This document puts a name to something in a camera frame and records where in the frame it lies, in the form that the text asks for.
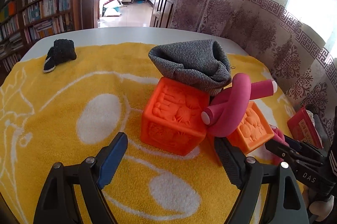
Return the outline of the right hand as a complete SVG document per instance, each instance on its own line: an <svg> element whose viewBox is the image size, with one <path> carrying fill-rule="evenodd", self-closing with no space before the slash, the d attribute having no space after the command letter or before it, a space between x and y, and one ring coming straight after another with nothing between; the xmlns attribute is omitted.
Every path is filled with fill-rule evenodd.
<svg viewBox="0 0 337 224"><path fill-rule="evenodd" d="M309 202L309 194L312 192L310 188L304 186L302 196L304 199L304 203L306 207L309 209L313 215L316 215L316 221L322 222L324 221L330 212L332 211L334 205L334 196L330 196L327 201L314 201L312 203Z"/></svg>

